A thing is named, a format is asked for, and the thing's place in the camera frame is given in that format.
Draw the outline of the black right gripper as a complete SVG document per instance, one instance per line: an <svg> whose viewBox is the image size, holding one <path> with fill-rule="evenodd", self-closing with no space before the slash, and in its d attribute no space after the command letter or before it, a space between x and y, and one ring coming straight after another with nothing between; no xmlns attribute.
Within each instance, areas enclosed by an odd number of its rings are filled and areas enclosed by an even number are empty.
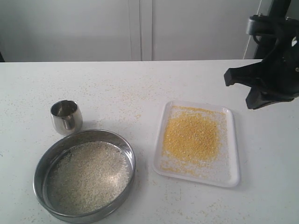
<svg viewBox="0 0 299 224"><path fill-rule="evenodd" d="M273 22L256 35L276 39L273 49L261 62L229 68L225 85L251 87L245 99L250 110L293 101L299 96L299 22Z"/></svg>

